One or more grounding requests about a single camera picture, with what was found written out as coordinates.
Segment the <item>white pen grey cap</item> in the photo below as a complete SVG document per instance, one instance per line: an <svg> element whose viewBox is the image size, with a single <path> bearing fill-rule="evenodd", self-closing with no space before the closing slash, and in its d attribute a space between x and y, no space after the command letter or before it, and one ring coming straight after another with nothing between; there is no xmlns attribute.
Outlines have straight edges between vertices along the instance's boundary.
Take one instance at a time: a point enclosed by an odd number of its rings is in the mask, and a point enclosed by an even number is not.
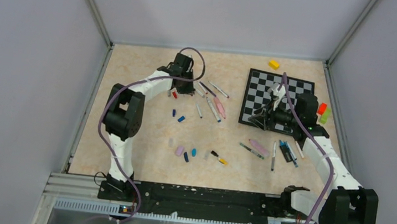
<svg viewBox="0 0 397 224"><path fill-rule="evenodd" d="M196 93L201 96L202 98L205 98L205 94L203 92L201 92L199 89L195 89Z"/></svg>

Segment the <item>pink highlighter pen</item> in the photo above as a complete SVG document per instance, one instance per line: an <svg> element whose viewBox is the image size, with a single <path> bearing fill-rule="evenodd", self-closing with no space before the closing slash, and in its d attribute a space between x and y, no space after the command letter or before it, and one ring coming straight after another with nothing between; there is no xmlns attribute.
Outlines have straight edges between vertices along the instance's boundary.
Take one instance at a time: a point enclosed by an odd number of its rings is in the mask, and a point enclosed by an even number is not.
<svg viewBox="0 0 397 224"><path fill-rule="evenodd" d="M258 141L254 140L254 139L249 139L249 143L252 145L253 148L255 148L255 150L258 151L258 153L262 156L264 156L265 158L268 157L270 155L270 151L267 150L263 145L261 145Z"/></svg>

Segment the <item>white marker dark blue cap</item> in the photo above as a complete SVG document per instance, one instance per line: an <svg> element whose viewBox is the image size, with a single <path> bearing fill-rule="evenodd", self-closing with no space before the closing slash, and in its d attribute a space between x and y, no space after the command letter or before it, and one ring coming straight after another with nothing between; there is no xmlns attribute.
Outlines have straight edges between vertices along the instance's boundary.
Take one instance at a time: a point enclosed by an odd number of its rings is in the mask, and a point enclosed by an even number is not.
<svg viewBox="0 0 397 224"><path fill-rule="evenodd" d="M275 141L272 148L271 169L270 169L271 171L274 171L275 168L276 148L277 148L277 142Z"/></svg>

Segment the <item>green gel pen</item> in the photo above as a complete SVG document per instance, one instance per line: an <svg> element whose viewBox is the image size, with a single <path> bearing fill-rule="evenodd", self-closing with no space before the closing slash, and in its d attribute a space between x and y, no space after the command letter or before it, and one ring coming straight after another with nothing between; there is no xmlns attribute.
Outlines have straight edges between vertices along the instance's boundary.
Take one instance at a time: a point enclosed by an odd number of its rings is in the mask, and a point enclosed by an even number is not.
<svg viewBox="0 0 397 224"><path fill-rule="evenodd" d="M261 155L259 152L255 151L254 149L251 149L250 147L248 147L247 145L245 145L244 143L239 143L239 145L241 147L243 147L244 149L246 149L248 152L250 152L251 154L254 154L254 156L257 156L260 159L264 159L264 156Z"/></svg>

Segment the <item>black marker blue cap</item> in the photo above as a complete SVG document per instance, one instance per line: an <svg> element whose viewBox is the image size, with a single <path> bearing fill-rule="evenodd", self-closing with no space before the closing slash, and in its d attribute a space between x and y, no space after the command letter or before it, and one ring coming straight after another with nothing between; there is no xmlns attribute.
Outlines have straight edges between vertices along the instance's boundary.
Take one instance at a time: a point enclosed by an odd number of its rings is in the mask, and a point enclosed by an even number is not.
<svg viewBox="0 0 397 224"><path fill-rule="evenodd" d="M288 151L288 147L285 144L285 142L280 140L279 144L280 144L281 153L284 156L286 162L287 163L292 162L292 158L291 158L290 152Z"/></svg>

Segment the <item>yellow marker cap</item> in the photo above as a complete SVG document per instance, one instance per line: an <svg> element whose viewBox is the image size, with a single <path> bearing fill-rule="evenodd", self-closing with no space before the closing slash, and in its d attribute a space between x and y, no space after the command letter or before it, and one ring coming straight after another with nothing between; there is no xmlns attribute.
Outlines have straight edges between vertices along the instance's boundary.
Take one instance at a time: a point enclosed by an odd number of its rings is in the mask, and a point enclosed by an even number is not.
<svg viewBox="0 0 397 224"><path fill-rule="evenodd" d="M228 162L226 160L224 160L223 158L219 158L218 161L220 163L222 163L223 165L227 165L228 164Z"/></svg>

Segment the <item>light blue marker cap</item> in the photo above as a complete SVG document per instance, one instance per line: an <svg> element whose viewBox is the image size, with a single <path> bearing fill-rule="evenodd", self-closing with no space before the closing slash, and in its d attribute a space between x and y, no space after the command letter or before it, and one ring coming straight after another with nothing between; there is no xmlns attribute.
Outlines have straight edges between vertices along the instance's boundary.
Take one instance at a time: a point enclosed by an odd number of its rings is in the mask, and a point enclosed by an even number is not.
<svg viewBox="0 0 397 224"><path fill-rule="evenodd" d="M192 155L192 157L195 157L197 155L197 150L195 148L192 149L191 155Z"/></svg>

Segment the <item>pink highlighter cap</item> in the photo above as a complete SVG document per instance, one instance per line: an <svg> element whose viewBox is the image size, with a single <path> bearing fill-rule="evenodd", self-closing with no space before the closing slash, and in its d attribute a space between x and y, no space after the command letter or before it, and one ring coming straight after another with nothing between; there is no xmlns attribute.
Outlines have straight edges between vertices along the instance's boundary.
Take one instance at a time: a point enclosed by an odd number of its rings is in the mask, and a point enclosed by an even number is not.
<svg viewBox="0 0 397 224"><path fill-rule="evenodd" d="M180 146L178 146L176 148L175 155L176 156L181 156L183 154L184 154L184 147L180 145Z"/></svg>

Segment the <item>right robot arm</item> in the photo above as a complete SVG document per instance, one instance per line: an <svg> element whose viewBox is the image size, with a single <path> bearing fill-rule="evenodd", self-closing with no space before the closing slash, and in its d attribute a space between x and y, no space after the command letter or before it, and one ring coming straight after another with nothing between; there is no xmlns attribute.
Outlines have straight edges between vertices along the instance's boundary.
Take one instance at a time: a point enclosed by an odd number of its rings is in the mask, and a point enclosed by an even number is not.
<svg viewBox="0 0 397 224"><path fill-rule="evenodd" d="M328 132L317 122L317 97L302 93L292 104L284 87L272 88L268 94L271 99L249 121L263 130L276 124L288 126L324 182L318 195L305 187L285 188L279 201L280 212L286 217L301 212L307 216L305 224L375 224L378 194L364 188L335 152Z"/></svg>

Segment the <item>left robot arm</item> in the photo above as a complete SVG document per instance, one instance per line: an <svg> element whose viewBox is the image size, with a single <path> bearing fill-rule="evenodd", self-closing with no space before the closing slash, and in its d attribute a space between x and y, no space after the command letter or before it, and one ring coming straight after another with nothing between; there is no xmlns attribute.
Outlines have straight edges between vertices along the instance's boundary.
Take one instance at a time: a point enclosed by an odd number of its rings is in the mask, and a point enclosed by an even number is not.
<svg viewBox="0 0 397 224"><path fill-rule="evenodd" d="M161 93L175 89L178 93L194 92L194 60L177 53L166 66L157 68L144 79L129 85L115 84L102 113L101 123L108 134L107 146L111 152L111 165L106 183L119 200L127 200L133 193L132 166L133 138L141 128L147 101Z"/></svg>

